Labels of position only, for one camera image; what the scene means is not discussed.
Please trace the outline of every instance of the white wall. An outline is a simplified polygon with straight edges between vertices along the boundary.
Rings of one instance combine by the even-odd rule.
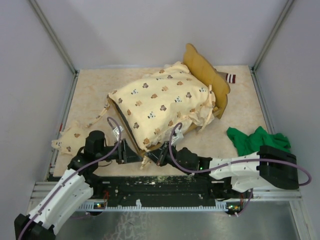
[[[275,130],[289,137],[298,164],[313,176],[312,183],[301,191],[320,237],[319,10],[318,0],[296,1],[258,77]]]
[[[162,66],[193,43],[213,65],[253,65],[285,0],[38,0],[78,69]]]
[[[0,233],[43,180],[72,74],[26,0],[0,3]]]

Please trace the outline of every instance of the beige tabletop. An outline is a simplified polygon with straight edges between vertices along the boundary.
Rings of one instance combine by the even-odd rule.
[[[220,72],[236,75],[235,83],[230,83],[231,92],[228,95],[228,105],[221,119],[215,118],[205,131],[198,133],[193,130],[184,136],[177,145],[177,150],[187,147],[193,153],[202,157],[233,158],[237,157],[237,150],[229,140],[226,131],[229,127],[237,128],[245,134],[253,133],[257,127],[267,129],[257,93],[248,66],[216,66]],[[103,109],[106,96],[113,89],[140,79],[147,73],[154,73],[160,68],[108,68],[85,69],[79,73],[74,96],[72,99],[66,127],[72,121],[78,121],[85,126],[90,123]],[[109,145],[113,145],[116,138],[107,123],[107,116],[114,117],[120,123],[114,109],[90,129],[101,130],[105,133]],[[62,176],[67,169],[72,156],[60,154],[57,157],[54,173],[55,177]],[[109,166],[99,167],[94,173],[99,176],[168,176],[183,175],[178,169],[166,165],[156,166],[153,162],[140,169],[141,163],[118,165],[115,161]]]

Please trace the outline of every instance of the bed frame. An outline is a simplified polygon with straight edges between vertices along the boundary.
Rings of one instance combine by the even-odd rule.
[[[230,86],[228,82],[217,73],[217,70],[201,54],[198,53],[197,49],[191,43],[187,43],[185,48],[186,51],[183,55],[183,63],[189,68],[191,74],[195,76],[199,81],[201,81],[207,87],[209,87],[209,85],[212,86],[212,91],[215,95],[215,107],[213,108],[213,115],[218,119],[221,119],[228,104],[228,94],[230,93]],[[137,142],[132,134],[131,129],[129,128],[129,125],[123,113],[120,111],[116,103],[113,102],[110,98],[108,99],[108,102],[115,109],[127,135],[134,145],[135,150],[141,156],[144,156],[145,151],[138,147]],[[192,123],[189,129],[184,134],[194,130],[197,127],[197,125]],[[163,143],[152,145],[148,147],[148,149],[150,151],[155,150],[161,147],[162,144]]]

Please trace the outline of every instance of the pillow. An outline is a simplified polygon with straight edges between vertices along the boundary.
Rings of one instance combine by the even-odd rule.
[[[88,128],[80,127],[77,121],[73,121],[68,129],[60,133],[59,139],[51,142],[51,146],[63,154],[76,156],[79,149],[85,145],[89,133]]]
[[[210,123],[215,96],[188,67],[176,62],[168,68],[109,93],[120,108],[140,149],[169,139],[179,122],[184,133],[192,123]]]

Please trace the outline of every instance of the white marker tag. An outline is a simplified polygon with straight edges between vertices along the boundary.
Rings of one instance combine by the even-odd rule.
[[[121,133],[124,131],[124,128],[120,125],[120,130],[121,130]],[[113,134],[115,136],[115,139],[118,140],[119,139],[119,128],[118,127],[115,127],[113,129]]]
[[[184,139],[184,135],[182,134],[182,131],[176,128],[175,135],[172,136],[171,145],[174,146],[178,144],[182,139]]]

